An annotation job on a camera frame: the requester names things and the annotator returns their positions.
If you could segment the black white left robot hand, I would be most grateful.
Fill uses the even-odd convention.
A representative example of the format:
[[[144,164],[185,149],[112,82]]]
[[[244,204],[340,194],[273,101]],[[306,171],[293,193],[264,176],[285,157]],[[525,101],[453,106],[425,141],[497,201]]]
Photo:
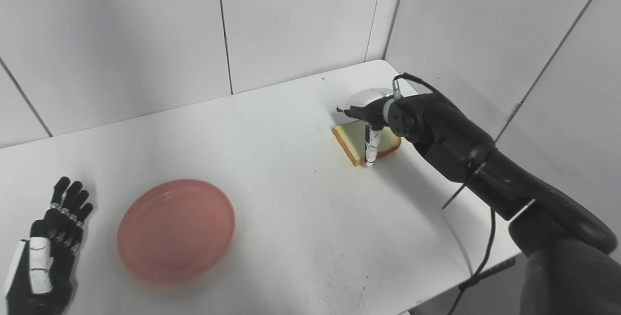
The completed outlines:
[[[73,271],[93,211],[80,181],[61,177],[43,218],[14,254],[5,284],[9,315],[61,315],[71,301]]]

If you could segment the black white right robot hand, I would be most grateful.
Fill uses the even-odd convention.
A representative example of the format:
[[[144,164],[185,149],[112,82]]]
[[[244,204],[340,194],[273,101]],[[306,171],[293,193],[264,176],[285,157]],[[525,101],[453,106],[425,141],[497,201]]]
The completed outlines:
[[[353,94],[347,103],[336,107],[337,112],[366,123],[364,132],[364,163],[366,166],[372,166],[377,159],[381,144],[381,131],[388,124],[384,109],[393,100],[393,93],[389,89],[370,88]]]

